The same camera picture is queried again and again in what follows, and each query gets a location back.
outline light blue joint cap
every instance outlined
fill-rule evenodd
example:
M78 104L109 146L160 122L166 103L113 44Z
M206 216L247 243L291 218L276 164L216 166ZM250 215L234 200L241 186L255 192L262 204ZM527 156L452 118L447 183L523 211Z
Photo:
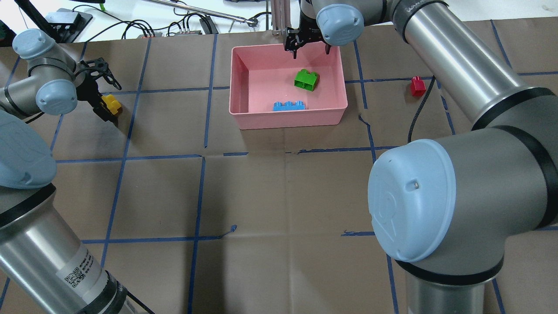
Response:
M0 111L0 185L14 189L37 189L56 175L50 148L29 125Z
M316 21L331 46L344 46L355 41L364 31L364 17L348 4L330 4L320 10Z
M46 53L55 43L45 32L32 28L18 34L12 46L22 59L29 60Z
M45 83L35 97L37 106L50 115L65 115L78 105L78 96L72 82L55 79Z
M374 163L368 208L376 237L394 259L427 258L444 239L455 210L455 170L436 141L389 150Z

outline green toy block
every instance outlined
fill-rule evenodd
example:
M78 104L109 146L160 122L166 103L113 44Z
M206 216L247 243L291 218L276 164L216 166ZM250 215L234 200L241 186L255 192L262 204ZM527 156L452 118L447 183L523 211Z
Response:
M295 78L295 86L313 92L320 78L316 72L308 72L306 69L300 70Z

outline white floor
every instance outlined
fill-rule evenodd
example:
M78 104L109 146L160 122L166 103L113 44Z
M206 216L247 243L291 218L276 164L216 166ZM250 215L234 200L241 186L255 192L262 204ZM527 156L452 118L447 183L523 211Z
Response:
M191 6L226 12L245 18L250 18L266 10L265 1L234 3L225 0L185 0L185 2ZM446 2L450 5L451 10L464 21L558 16L558 0L446 0ZM72 9L77 5L84 4L70 0L32 0L32 3L37 7L39 12L44 15L56 11L58 8ZM291 0L291 6L292 23L296 26L299 16L298 1ZM148 3L142 0L107 0L105 7L107 12L123 20L143 19L148 21L153 28L163 27L172 21L180 19L180 17L173 14L170 7ZM78 37L77 41L85 41L104 28L117 22L113 18L95 11L92 8L82 7L78 8L77 11L91 13L94 16L92 22ZM25 19L28 27L35 26L28 17L25 17ZM0 20L4 21L4 23L16 33L22 32L27 28L13 0L0 0ZM246 24L235 23L231 32L265 30L265 16L262 16L260 21L262 23L255 28L249 28ZM214 22L219 32L229 31L231 25L230 21L222 18L214 18ZM120 39L124 28L125 25L116 26L96 37L95 40ZM193 17L191 19L190 28L192 30L201 29L198 18ZM178 31L178 28L174 27L171 31ZM140 30L133 29L128 32L128 38L134 38L140 34Z

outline blue toy block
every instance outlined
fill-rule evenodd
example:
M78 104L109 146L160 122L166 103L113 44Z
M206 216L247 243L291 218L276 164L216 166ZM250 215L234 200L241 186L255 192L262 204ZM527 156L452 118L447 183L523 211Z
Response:
M306 105L303 101L297 101L292 103L291 101L285 102L283 105L281 102L276 102L273 104L273 111L291 111L291 110L305 110Z

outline pink plastic box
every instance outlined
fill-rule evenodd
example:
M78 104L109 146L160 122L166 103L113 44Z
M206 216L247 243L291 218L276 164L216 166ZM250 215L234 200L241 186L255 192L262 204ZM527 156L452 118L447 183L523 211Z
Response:
M311 92L294 86L301 69L320 75ZM304 101L306 110L273 112L275 102ZM283 45L233 48L229 112L241 130L336 125L347 108L339 47L325 54L325 44L307 44L297 59Z

